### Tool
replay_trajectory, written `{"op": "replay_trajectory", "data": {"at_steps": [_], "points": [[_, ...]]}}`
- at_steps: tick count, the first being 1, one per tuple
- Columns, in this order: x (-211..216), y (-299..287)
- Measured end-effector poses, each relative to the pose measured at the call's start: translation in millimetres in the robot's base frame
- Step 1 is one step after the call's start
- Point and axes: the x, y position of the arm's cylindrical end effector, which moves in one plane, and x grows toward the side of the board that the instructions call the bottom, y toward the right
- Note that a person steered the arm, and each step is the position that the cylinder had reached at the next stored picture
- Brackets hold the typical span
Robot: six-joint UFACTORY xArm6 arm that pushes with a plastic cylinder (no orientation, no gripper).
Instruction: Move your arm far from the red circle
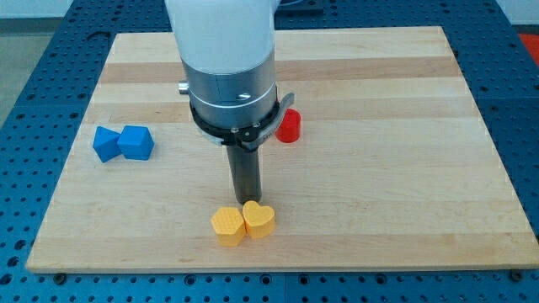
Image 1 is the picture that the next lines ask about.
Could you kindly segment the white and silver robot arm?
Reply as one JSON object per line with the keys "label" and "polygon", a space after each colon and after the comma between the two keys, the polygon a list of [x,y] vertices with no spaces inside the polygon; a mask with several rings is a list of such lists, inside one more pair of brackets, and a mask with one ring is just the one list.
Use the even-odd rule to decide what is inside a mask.
{"label": "white and silver robot arm", "polygon": [[276,101],[277,0],[167,0],[194,113],[222,129],[255,125]]}

